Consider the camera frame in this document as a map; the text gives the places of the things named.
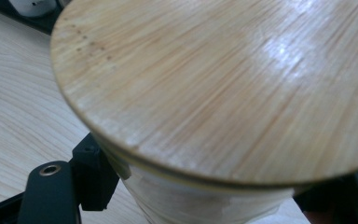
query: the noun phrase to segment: black plastic bracket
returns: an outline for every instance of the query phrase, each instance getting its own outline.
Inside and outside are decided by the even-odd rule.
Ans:
[[[103,211],[119,177],[88,134],[69,161],[43,164],[30,173],[25,191],[0,203],[0,224],[79,224],[78,206]]]
[[[30,173],[18,223],[81,223],[68,162],[49,162]]]
[[[61,12],[62,7],[60,4],[57,4],[57,7],[54,9],[54,11],[52,11],[46,16],[43,16],[41,18],[27,18],[20,15],[8,0],[0,0],[1,14],[11,18],[12,20],[30,26],[47,35],[51,35],[54,24],[60,16]]]

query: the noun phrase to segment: bamboo surface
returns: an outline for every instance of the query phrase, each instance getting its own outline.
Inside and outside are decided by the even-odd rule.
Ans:
[[[131,163],[235,186],[358,170],[358,0],[74,0],[51,59]]]
[[[49,36],[0,15],[0,202],[25,189],[28,174],[49,161],[68,161],[88,130],[55,84]],[[255,224],[309,223],[293,199]],[[120,181],[103,212],[83,212],[84,224],[146,224]]]

